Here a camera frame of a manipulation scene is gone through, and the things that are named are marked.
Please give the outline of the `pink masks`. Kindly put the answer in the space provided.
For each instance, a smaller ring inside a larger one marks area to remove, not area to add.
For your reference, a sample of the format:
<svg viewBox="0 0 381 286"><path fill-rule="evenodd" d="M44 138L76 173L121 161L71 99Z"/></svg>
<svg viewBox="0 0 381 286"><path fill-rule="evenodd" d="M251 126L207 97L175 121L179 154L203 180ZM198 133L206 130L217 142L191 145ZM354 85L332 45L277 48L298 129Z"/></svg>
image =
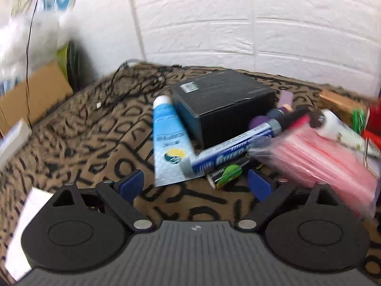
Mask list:
<svg viewBox="0 0 381 286"><path fill-rule="evenodd" d="M363 154L319 136L308 125L276 138L255 136L248 154L304 187L327 183L360 217L375 216L380 179L366 168Z"/></svg>

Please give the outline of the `white bottle dark cap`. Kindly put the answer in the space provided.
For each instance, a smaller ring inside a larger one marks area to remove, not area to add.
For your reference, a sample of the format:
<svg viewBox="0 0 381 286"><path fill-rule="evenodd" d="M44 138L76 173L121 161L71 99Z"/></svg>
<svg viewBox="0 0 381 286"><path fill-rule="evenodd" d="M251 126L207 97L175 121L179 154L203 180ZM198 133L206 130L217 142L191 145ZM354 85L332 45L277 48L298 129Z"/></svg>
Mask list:
<svg viewBox="0 0 381 286"><path fill-rule="evenodd" d="M343 123L330 110L315 110L309 113L309 117L310 127L319 136L363 154L366 153L373 158L380 159L380 150L377 146L371 142L366 142L362 136Z"/></svg>

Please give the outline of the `blue whiteboard marker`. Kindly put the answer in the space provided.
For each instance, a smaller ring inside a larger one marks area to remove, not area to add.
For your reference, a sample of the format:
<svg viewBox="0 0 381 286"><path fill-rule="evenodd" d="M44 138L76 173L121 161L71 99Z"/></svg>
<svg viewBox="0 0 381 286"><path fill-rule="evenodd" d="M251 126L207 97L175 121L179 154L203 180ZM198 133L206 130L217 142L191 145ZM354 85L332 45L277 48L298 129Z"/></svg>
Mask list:
<svg viewBox="0 0 381 286"><path fill-rule="evenodd" d="M274 138L308 112L307 106L301 106L280 118L270 119L235 138L201 151L198 155L184 158L180 161L180 169L188 177L206 174L210 170L246 153L254 138Z"/></svg>

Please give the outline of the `blue white cream tube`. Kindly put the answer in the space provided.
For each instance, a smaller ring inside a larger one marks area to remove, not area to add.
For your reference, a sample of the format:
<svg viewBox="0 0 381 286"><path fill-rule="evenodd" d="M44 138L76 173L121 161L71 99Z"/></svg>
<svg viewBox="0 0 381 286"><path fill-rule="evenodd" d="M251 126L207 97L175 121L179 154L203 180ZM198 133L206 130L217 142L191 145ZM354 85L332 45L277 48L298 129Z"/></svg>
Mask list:
<svg viewBox="0 0 381 286"><path fill-rule="evenodd" d="M202 177L186 176L180 169L180 162L192 156L194 149L170 97L157 97L152 107L154 185L162 187Z"/></svg>

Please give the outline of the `black cardboard box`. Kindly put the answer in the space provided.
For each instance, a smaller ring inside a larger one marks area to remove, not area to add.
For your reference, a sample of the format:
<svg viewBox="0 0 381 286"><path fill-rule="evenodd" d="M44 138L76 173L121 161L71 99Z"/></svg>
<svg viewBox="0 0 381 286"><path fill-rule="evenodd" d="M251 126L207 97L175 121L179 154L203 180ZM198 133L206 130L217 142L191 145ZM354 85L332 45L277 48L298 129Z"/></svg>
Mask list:
<svg viewBox="0 0 381 286"><path fill-rule="evenodd" d="M250 121L276 103L276 91L253 77L223 70L174 84L174 107L201 149L249 130Z"/></svg>

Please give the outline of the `small brown wooden block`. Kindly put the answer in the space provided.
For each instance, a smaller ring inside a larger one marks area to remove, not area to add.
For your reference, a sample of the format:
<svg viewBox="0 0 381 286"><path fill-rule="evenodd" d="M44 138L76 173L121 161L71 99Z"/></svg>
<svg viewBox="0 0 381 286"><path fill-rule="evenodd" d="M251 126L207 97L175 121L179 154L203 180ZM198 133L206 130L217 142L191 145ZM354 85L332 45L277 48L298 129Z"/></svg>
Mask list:
<svg viewBox="0 0 381 286"><path fill-rule="evenodd" d="M350 127L353 124L355 114L359 114L361 118L366 118L367 107L360 102L328 90L322 90L322 92L319 93L319 97L319 108L330 110Z"/></svg>

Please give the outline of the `red feather toy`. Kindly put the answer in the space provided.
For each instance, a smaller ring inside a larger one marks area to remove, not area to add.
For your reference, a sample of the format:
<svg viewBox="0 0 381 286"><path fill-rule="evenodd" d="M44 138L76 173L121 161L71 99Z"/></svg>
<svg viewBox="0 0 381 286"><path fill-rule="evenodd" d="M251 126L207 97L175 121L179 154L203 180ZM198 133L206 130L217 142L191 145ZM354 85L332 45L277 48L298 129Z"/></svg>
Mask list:
<svg viewBox="0 0 381 286"><path fill-rule="evenodd" d="M370 103L366 109L354 109L351 119L353 130L380 148L380 99Z"/></svg>

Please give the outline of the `cardboard box by wall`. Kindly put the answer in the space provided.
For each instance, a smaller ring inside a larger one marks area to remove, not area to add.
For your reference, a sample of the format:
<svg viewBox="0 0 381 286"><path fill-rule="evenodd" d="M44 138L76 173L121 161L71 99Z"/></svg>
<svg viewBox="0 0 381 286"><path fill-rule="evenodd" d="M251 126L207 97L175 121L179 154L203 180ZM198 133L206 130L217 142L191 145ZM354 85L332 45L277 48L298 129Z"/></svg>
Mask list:
<svg viewBox="0 0 381 286"><path fill-rule="evenodd" d="M20 119L35 123L71 95L73 90L57 62L43 66L1 96L1 135L5 136Z"/></svg>

